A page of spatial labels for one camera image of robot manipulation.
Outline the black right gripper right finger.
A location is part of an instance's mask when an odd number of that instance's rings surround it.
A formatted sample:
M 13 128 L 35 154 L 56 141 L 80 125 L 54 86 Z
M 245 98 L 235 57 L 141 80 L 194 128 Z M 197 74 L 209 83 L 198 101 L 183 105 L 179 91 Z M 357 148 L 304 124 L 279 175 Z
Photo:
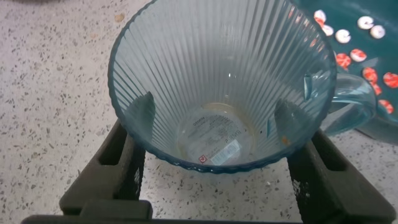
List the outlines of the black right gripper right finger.
M 304 223 L 392 223 L 395 208 L 317 131 L 287 158 Z

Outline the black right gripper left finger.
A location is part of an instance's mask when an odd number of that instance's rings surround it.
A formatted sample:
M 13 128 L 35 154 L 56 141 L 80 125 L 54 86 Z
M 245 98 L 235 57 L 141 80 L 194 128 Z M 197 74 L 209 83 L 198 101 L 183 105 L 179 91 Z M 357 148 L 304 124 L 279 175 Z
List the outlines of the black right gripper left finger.
M 146 152 L 117 121 L 74 183 L 61 197 L 64 215 L 90 218 L 150 218 L 140 200 Z

